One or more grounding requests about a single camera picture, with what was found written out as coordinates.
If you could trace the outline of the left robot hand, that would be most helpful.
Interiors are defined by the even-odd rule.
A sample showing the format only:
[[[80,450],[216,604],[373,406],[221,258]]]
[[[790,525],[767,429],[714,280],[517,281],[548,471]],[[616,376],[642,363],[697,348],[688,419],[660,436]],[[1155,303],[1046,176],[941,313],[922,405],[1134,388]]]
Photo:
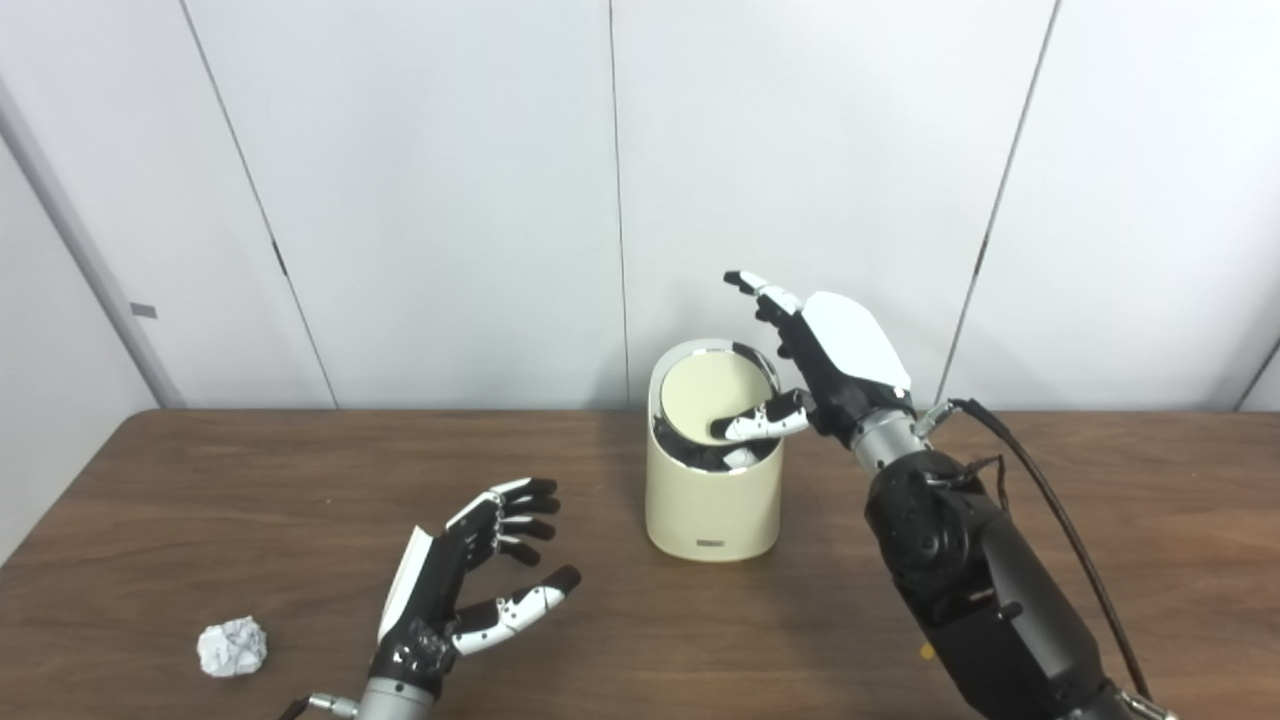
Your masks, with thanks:
[[[571,565],[535,585],[461,607],[467,575],[495,556],[541,561],[530,538],[550,541],[545,519],[561,510],[553,479],[525,477],[480,492],[442,532],[415,527],[378,626],[367,692],[436,702],[458,659],[515,638],[564,602],[582,580]]]

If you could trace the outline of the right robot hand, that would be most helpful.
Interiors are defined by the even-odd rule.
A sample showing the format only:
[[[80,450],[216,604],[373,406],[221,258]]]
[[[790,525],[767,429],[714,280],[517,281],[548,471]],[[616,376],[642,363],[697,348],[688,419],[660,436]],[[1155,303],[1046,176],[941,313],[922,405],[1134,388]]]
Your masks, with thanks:
[[[826,291],[800,300],[744,270],[726,272],[723,281],[754,297],[756,319],[776,328],[781,357],[795,364],[805,384],[712,420],[712,438],[740,443],[813,429],[851,448],[874,414],[913,414],[910,375],[881,324],[859,302]]]

